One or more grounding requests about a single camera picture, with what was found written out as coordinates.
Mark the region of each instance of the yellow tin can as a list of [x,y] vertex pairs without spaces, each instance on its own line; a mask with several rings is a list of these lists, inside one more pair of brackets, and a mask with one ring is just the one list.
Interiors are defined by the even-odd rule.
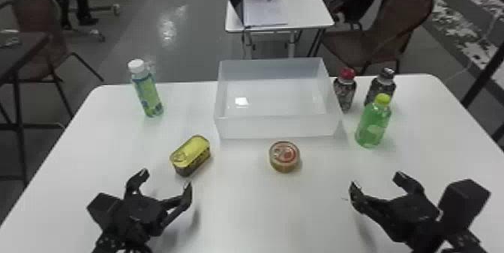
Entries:
[[194,135],[169,156],[175,171],[190,176],[210,157],[210,142],[201,135]]

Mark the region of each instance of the transparent plastic box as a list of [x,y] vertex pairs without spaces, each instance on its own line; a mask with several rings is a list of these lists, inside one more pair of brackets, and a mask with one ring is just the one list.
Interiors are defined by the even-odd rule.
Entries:
[[328,136],[342,115],[321,58],[220,63],[214,120],[221,138]]

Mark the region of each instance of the laptop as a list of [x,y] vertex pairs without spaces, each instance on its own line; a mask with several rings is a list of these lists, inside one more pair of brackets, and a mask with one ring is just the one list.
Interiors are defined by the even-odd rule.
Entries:
[[244,27],[286,25],[281,0],[229,0]]

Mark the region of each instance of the red bottle cap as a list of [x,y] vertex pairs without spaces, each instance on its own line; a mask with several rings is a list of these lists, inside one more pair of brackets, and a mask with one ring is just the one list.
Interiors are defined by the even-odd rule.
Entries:
[[344,68],[341,70],[341,78],[344,80],[353,80],[356,77],[356,72],[352,68]]

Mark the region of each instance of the white desk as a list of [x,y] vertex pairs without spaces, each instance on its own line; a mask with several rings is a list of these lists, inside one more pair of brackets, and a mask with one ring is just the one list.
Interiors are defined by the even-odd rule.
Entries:
[[159,85],[165,113],[144,117],[132,86],[94,90],[0,227],[0,251],[89,253],[100,231],[86,206],[100,192],[122,196],[141,167],[143,193],[179,194],[185,183],[170,153],[193,134],[211,142],[213,159],[193,177],[193,205],[151,241],[167,253],[407,253],[381,227],[342,199],[351,180],[367,194],[404,194],[396,170],[418,179],[437,203],[445,187],[472,178],[492,195],[471,230],[488,252],[501,252],[504,155],[435,77],[401,75],[382,145],[353,139],[371,77],[358,77],[355,103],[333,137],[293,139],[302,168],[274,171],[273,140],[220,141],[212,114],[216,82]]
[[[294,57],[296,50],[296,31],[301,29],[324,29],[334,25],[334,20],[322,0],[281,0],[287,16],[287,24],[281,26],[253,27],[245,30],[246,56],[251,58],[253,33],[287,32],[289,33],[288,56]],[[227,2],[226,32],[242,33],[244,27],[231,3]]]

